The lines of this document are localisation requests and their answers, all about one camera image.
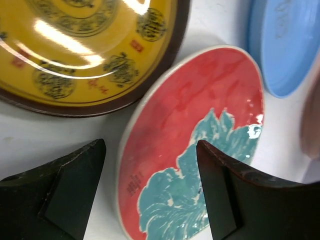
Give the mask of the light blue plate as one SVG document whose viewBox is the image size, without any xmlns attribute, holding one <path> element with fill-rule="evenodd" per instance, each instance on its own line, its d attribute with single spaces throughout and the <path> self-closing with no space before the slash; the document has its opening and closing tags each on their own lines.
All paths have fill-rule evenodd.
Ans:
<svg viewBox="0 0 320 240">
<path fill-rule="evenodd" d="M 288 97 L 317 58 L 319 0 L 253 0 L 247 47 L 261 70 L 265 89 L 276 98 Z"/>
</svg>

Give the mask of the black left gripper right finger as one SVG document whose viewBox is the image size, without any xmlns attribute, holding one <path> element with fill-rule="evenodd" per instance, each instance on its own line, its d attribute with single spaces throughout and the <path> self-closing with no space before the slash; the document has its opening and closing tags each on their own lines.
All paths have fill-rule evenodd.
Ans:
<svg viewBox="0 0 320 240">
<path fill-rule="evenodd" d="M 205 140 L 197 164 L 215 240 L 317 240 L 320 184 L 297 183 L 257 170 Z"/>
</svg>

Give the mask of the red plate with teal flower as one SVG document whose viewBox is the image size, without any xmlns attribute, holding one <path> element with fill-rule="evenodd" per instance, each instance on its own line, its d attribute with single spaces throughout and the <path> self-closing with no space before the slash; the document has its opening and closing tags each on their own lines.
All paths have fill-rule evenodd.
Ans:
<svg viewBox="0 0 320 240">
<path fill-rule="evenodd" d="M 136 107 L 118 148 L 116 209 L 126 237 L 188 240 L 206 229 L 197 143 L 250 164 L 264 111 L 261 71 L 240 47 L 209 47 L 166 71 Z"/>
</svg>

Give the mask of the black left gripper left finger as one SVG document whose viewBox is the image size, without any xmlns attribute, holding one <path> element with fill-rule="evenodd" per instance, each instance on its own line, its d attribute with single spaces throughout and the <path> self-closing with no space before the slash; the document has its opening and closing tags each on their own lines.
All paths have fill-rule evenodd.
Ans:
<svg viewBox="0 0 320 240">
<path fill-rule="evenodd" d="M 2 240 L 82 240 L 106 157 L 96 139 L 0 181 Z"/>
</svg>

